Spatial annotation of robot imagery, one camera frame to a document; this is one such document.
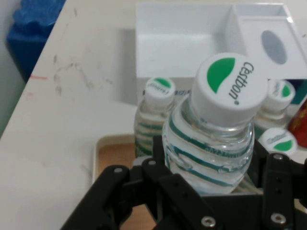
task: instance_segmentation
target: table surface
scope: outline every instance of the table surface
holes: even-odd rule
[[[283,2],[306,46],[307,1]],[[132,131],[135,106],[108,101],[136,104],[135,4],[66,1],[0,140],[0,229],[59,229],[91,184],[97,140]]]

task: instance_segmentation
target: bottle neck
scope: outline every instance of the bottle neck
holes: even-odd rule
[[[144,111],[150,112],[151,114],[160,114],[169,112],[174,107],[174,101],[165,107],[153,106],[147,103],[145,100],[142,101]]]
[[[222,136],[222,137],[232,137],[236,136],[239,133],[245,132],[246,128],[251,124],[252,119],[249,122],[243,123],[239,126],[234,127],[221,127],[213,125],[197,115],[197,112],[192,106],[191,96],[183,102],[181,106],[181,114],[183,118],[192,126],[196,126],[201,129],[203,132],[212,135],[212,136]]]
[[[286,109],[272,111],[268,108],[262,107],[258,111],[258,115],[265,117],[267,119],[280,120],[286,117]]]

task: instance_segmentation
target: green leaf logo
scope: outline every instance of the green leaf logo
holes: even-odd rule
[[[235,66],[235,58],[227,57],[214,62],[208,69],[207,81],[213,92],[217,92],[225,78]]]
[[[171,88],[171,84],[163,78],[155,78],[154,81],[157,81],[158,83],[160,83],[161,85],[163,85],[167,88]]]
[[[291,92],[290,92],[289,86],[284,85],[284,87],[283,87],[283,92],[282,92],[283,97],[289,96],[290,93],[291,93]]]
[[[288,151],[290,148],[292,148],[292,140],[281,142],[274,146],[274,149],[279,151]]]

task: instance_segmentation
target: wall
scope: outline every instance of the wall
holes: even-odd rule
[[[0,137],[25,86],[6,47],[6,34],[19,4],[20,0],[1,0],[0,3]]]

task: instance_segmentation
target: white tray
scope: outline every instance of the white tray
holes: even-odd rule
[[[139,3],[138,101],[151,77],[172,78],[187,93],[200,64],[221,52],[252,57],[268,79],[307,78],[306,52],[283,4]]]

